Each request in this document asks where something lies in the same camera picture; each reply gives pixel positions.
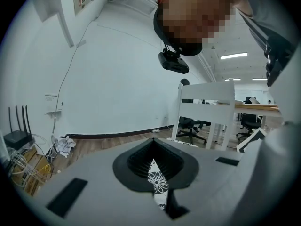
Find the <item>black cap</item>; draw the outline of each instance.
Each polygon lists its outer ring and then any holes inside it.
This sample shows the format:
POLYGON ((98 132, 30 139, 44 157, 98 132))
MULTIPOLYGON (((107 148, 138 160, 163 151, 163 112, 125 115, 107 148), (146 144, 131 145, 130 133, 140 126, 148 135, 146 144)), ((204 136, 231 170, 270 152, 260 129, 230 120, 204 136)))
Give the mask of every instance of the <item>black cap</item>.
POLYGON ((173 47, 173 49, 181 55, 185 56, 194 56, 199 54, 202 51, 202 44, 185 44, 185 43, 177 43, 174 38, 169 38, 167 33, 163 30, 163 25, 160 25, 158 21, 158 11, 156 10, 154 15, 154 30, 159 38, 167 45, 173 47))

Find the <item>gray surface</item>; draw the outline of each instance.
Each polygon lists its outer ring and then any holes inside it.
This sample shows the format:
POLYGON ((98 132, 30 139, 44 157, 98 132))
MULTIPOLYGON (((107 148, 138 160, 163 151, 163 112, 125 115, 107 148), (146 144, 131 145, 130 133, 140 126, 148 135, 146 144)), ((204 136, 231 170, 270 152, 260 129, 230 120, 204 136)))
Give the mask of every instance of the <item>gray surface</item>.
POLYGON ((266 136, 246 192, 232 215, 231 226, 259 220, 281 202, 300 173, 300 131, 301 125, 289 124, 266 136))
POLYGON ((200 165, 199 174, 189 188, 176 190, 178 203, 190 210, 172 221, 161 211, 151 193, 128 190, 115 177, 115 158, 145 140, 99 151, 79 159, 55 175, 39 191, 35 199, 47 205, 73 178, 87 180, 87 186, 67 213, 72 225, 152 225, 199 224, 215 225, 229 220, 244 192, 259 145, 244 154, 237 167, 216 162, 219 156, 240 159, 241 153, 207 150, 176 142, 164 142, 194 156, 200 165))

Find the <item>camera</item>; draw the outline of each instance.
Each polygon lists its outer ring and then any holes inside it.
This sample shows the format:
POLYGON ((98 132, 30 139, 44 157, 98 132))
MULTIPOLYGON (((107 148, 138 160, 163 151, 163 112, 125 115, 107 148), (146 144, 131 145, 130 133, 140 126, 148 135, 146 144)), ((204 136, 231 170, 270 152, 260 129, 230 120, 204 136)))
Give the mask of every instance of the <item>camera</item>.
POLYGON ((168 50, 167 48, 164 48, 163 52, 159 53, 158 58, 162 67, 166 70, 171 70, 182 74, 189 72, 189 67, 185 61, 181 59, 181 56, 168 50))

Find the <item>yellow cable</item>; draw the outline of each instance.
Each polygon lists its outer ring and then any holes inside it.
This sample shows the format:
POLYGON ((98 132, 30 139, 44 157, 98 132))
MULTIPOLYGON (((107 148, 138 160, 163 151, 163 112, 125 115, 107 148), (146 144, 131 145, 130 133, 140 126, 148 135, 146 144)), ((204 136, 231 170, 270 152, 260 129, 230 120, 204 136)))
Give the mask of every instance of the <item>yellow cable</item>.
POLYGON ((51 172, 51 166, 50 166, 50 164, 47 164, 44 167, 42 167, 42 169, 40 171, 37 171, 36 173, 32 173, 30 175, 36 175, 37 173, 41 172, 44 168, 45 168, 45 172, 47 172, 47 173, 51 172))

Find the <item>baseboard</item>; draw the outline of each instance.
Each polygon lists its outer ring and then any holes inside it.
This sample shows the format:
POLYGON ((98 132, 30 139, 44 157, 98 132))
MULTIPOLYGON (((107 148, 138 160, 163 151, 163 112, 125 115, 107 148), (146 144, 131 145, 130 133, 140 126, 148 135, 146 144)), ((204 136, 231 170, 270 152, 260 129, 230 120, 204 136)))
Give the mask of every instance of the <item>baseboard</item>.
POLYGON ((139 131, 131 131, 131 132, 124 132, 124 133, 115 133, 115 134, 66 134, 65 137, 69 136, 72 139, 105 139, 105 138, 116 138, 116 137, 128 137, 128 136, 135 136, 145 133, 150 133, 152 130, 164 130, 168 128, 167 126, 153 128, 148 130, 139 130, 139 131))

